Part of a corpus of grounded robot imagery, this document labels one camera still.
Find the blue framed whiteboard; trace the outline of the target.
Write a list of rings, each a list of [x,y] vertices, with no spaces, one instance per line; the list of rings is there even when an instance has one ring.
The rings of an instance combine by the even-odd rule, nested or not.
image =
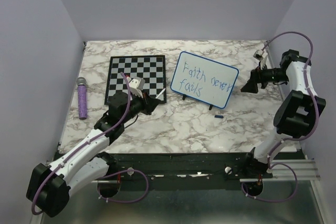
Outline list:
[[[223,109],[239,75],[233,66],[183,51],[177,60],[172,91]]]

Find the white blue whiteboard marker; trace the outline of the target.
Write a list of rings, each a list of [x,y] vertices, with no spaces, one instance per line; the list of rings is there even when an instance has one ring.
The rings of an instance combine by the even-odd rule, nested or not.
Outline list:
[[[166,90],[166,88],[162,89],[162,91],[155,98],[158,99],[161,95],[163,95],[165,90]]]

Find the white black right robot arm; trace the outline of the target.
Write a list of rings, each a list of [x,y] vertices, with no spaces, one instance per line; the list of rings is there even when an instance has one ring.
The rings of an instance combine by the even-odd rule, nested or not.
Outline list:
[[[290,141],[302,141],[317,127],[317,121],[326,106],[326,100],[318,97],[311,77],[311,60],[288,50],[282,54],[279,68],[269,69],[263,51],[258,50],[254,58],[259,65],[250,72],[250,78],[241,92],[257,93],[267,84],[288,84],[290,92],[277,110],[269,137],[246,154],[241,165],[242,173],[249,178],[264,174],[270,162]]]

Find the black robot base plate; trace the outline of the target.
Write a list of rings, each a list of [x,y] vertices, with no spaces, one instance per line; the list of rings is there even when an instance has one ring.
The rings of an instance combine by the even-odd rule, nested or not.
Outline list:
[[[272,178],[272,174],[246,174],[247,153],[176,153],[176,154],[97,154],[108,168],[108,174],[125,170],[116,182],[115,177],[100,182],[103,189],[142,191],[145,182],[149,189],[164,190],[239,190],[240,181],[255,182]],[[142,171],[129,175],[131,170]]]

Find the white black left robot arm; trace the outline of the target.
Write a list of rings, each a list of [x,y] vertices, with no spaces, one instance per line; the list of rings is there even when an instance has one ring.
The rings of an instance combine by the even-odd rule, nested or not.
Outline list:
[[[73,149],[48,165],[38,164],[32,171],[26,197],[33,215],[58,215],[70,197],[97,178],[112,179],[115,164],[99,157],[124,132],[127,121],[142,113],[150,115],[160,104],[143,92],[141,97],[118,91],[108,110],[95,123],[90,133]]]

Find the blue marker cap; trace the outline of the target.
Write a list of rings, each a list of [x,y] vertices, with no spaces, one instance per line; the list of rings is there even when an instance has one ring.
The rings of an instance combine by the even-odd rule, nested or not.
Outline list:
[[[223,115],[215,115],[214,117],[215,117],[215,118],[220,118],[220,119],[223,119],[223,118],[224,118]]]

